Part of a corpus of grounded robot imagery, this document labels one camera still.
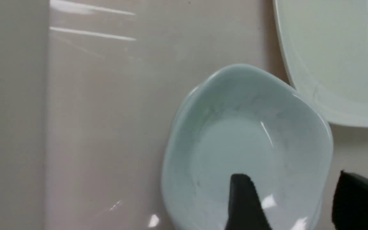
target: white countertop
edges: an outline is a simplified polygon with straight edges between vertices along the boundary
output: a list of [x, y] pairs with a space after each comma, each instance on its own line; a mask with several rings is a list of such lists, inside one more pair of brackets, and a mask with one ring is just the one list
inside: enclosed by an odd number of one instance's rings
[[[287, 80], [268, 0], [51, 0], [49, 39], [47, 230], [173, 229], [159, 183], [181, 100], [233, 63]], [[368, 176], [368, 129], [332, 129], [322, 230], [339, 171]]]

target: white bowl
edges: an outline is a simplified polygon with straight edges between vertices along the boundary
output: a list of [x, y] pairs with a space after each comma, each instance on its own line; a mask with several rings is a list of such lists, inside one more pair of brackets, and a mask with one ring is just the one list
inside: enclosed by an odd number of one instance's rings
[[256, 67], [231, 65], [180, 106], [162, 195], [177, 229], [224, 229], [230, 176], [245, 173], [274, 230], [312, 229], [332, 156], [329, 125], [292, 87]]

